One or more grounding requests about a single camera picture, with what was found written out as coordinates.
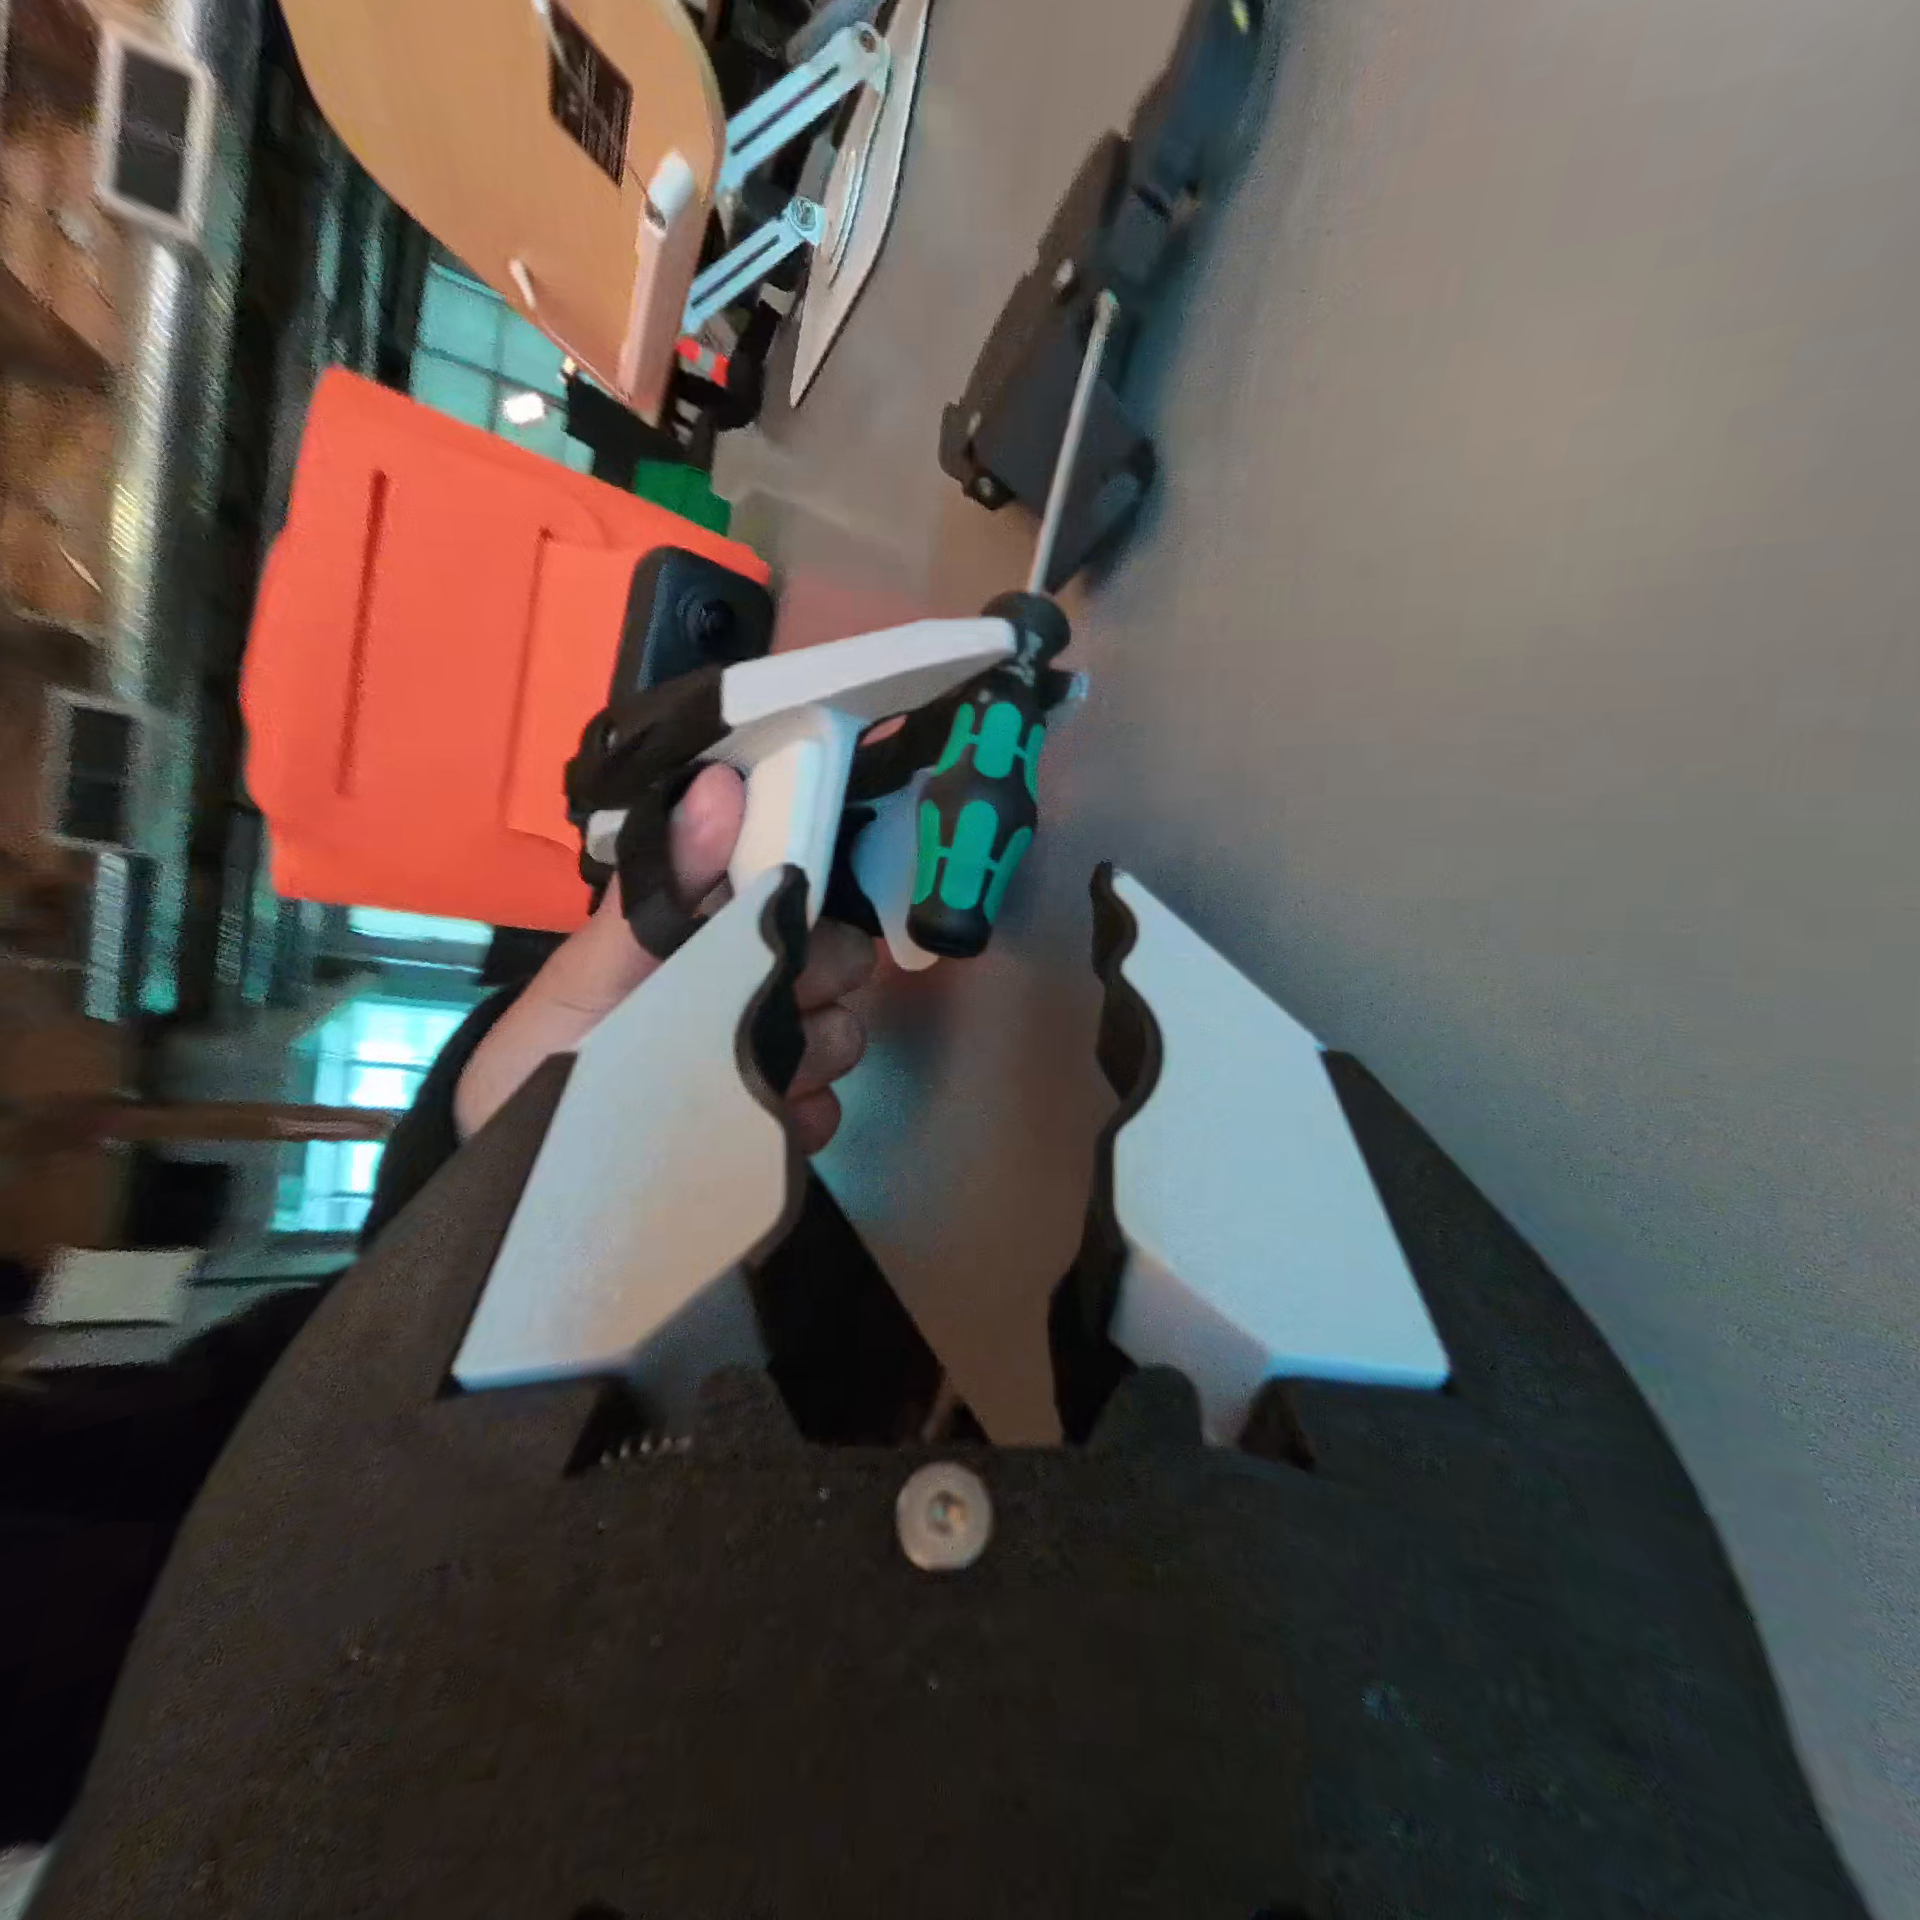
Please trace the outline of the white jointed lamp arm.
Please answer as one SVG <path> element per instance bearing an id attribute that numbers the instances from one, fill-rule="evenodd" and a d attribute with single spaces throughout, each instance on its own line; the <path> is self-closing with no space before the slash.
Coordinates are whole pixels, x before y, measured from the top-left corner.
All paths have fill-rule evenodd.
<path id="1" fill-rule="evenodd" d="M 861 176 L 879 127 L 879 110 L 893 89 L 893 49 L 868 18 L 838 26 L 823 49 L 790 68 L 754 103 L 726 120 L 726 146 L 716 180 L 713 204 L 726 210 L 763 161 L 781 156 L 802 135 L 828 122 L 835 110 L 855 97 L 860 133 L 855 172 Z M 842 230 L 849 212 L 830 212 L 826 200 L 796 193 L 749 234 L 699 269 L 687 288 L 682 335 L 697 338 L 735 298 L 763 285 L 774 266 L 797 250 L 828 247 L 830 260 L 844 254 Z"/>

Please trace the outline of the silver ventilation duct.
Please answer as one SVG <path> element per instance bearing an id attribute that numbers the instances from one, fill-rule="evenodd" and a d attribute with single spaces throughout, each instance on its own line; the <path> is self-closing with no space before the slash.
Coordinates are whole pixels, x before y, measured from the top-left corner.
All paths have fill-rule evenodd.
<path id="1" fill-rule="evenodd" d="M 195 257 L 178 244 L 137 239 L 109 504 L 111 687 L 142 714 L 132 845 L 150 892 L 137 941 L 135 1008 L 167 1017 L 178 1005 L 185 921 L 195 678 L 201 591 L 195 562 L 209 504 L 203 416 L 209 310 Z"/>

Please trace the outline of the black plastic bracket part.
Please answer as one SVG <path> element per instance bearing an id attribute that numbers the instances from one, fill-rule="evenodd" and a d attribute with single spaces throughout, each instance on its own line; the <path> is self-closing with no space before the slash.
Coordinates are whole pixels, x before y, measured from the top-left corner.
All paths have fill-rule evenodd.
<path id="1" fill-rule="evenodd" d="M 939 469 L 978 506 L 1041 521 L 1034 591 L 1061 591 L 1108 558 L 1154 484 L 1154 440 L 1123 391 L 1127 356 L 1233 169 L 1275 20 L 1260 2 L 1185 8 L 1132 120 L 1087 146 L 943 407 Z"/>

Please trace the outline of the white framed wall vent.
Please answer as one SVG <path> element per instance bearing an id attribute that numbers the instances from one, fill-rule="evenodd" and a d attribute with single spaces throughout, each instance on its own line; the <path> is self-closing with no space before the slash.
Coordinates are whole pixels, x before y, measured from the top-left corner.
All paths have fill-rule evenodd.
<path id="1" fill-rule="evenodd" d="M 150 722 L 142 709 L 78 687 L 51 687 L 43 744 L 43 829 L 62 847 L 135 842 Z"/>
<path id="2" fill-rule="evenodd" d="M 107 210 L 157 238 L 201 241 L 213 143 L 206 64 L 140 26 L 99 29 L 94 185 Z"/>

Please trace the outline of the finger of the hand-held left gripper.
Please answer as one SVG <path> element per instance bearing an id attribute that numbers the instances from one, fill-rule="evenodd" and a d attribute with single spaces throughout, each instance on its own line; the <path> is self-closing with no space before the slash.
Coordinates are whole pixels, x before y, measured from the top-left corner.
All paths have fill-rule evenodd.
<path id="1" fill-rule="evenodd" d="M 877 921 L 877 938 L 906 974 L 924 974 L 939 956 L 908 930 L 919 884 L 919 829 L 915 809 L 877 809 L 852 839 L 849 855 L 857 896 Z"/>
<path id="2" fill-rule="evenodd" d="M 1012 661 L 1018 646 L 1015 624 L 999 615 L 926 617 L 729 664 L 721 712 L 726 728 L 802 709 L 877 724 L 971 685 Z"/>

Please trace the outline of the white desk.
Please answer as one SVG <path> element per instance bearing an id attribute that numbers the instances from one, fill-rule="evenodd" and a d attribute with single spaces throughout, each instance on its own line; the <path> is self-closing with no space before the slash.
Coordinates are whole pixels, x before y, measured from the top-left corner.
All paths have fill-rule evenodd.
<path id="1" fill-rule="evenodd" d="M 1916 1914 L 1916 5 L 1292 5 L 1141 330 L 1137 538 L 993 953 L 828 1173 L 1001 1442 L 1108 1090 L 1087 878 L 1567 1285 Z"/>

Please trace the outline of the green black handle screwdriver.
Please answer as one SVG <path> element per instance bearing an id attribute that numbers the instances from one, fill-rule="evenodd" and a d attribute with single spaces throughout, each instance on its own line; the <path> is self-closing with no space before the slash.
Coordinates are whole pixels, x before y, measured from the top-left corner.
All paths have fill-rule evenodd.
<path id="1" fill-rule="evenodd" d="M 1057 664 L 1073 629 L 1050 593 L 1050 568 L 1118 312 L 1115 293 L 1100 293 L 1023 586 L 994 604 L 1015 652 L 956 705 L 919 794 L 916 880 L 906 933 L 939 958 L 973 958 L 988 948 L 1037 832 L 1050 714 L 1073 685 Z"/>

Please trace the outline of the person's left forearm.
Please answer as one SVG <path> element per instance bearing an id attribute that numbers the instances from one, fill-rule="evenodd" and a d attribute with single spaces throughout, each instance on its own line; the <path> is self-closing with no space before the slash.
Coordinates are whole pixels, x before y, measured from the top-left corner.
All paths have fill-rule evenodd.
<path id="1" fill-rule="evenodd" d="M 457 1090 L 466 1064 L 519 990 L 497 990 L 481 999 L 447 1036 L 428 1066 L 414 1101 L 402 1113 L 382 1151 L 367 1218 L 357 1250 L 371 1253 L 394 1221 L 419 1198 L 431 1177 L 459 1151 Z"/>

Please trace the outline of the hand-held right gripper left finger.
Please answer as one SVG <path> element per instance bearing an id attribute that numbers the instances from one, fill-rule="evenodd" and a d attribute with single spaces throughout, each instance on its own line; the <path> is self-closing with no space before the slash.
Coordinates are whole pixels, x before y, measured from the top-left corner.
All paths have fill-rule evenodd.
<path id="1" fill-rule="evenodd" d="M 694 1393 L 765 1361 L 751 1294 L 804 1169 L 783 1117 L 810 882 L 732 903 L 573 1052 L 451 1375 Z"/>

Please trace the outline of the person's left hand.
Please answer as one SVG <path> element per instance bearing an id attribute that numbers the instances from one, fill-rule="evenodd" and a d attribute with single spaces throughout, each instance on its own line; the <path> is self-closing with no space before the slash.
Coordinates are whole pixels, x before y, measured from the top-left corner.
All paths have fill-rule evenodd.
<path id="1" fill-rule="evenodd" d="M 705 905 L 722 888 L 743 822 L 740 776 L 718 764 L 702 768 L 669 820 L 667 847 L 682 900 Z M 861 927 L 823 919 L 812 930 L 796 985 L 804 1046 L 787 1085 L 787 1116 L 810 1156 L 838 1129 L 838 1084 L 866 1048 L 855 996 L 873 983 L 877 964 L 879 948 Z M 481 1038 L 453 1092 L 457 1138 L 484 1126 L 547 1057 L 575 1048 L 659 966 L 634 938 L 620 892 L 611 888 Z"/>

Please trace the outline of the green block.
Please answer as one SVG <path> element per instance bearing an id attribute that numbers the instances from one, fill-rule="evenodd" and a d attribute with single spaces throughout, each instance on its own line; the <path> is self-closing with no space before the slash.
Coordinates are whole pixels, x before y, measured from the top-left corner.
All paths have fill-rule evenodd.
<path id="1" fill-rule="evenodd" d="M 713 489 L 708 470 L 694 464 L 639 460 L 631 492 L 708 532 L 721 536 L 732 532 L 732 504 Z"/>

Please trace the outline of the tan panel with black label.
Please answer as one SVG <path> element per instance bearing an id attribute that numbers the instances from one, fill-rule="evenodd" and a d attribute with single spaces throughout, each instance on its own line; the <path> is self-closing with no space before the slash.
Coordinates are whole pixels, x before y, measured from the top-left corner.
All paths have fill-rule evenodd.
<path id="1" fill-rule="evenodd" d="M 679 2 L 286 2 L 322 114 L 377 185 L 659 425 L 726 157 Z"/>

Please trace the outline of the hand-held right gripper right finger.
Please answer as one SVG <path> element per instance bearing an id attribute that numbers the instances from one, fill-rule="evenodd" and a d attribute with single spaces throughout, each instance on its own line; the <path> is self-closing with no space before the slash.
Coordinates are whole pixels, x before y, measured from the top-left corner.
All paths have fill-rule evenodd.
<path id="1" fill-rule="evenodd" d="M 1454 1366 L 1323 1041 L 1139 874 L 1094 871 L 1094 1333 L 1180 1374 L 1211 1445 L 1269 1385 L 1435 1392 Z"/>

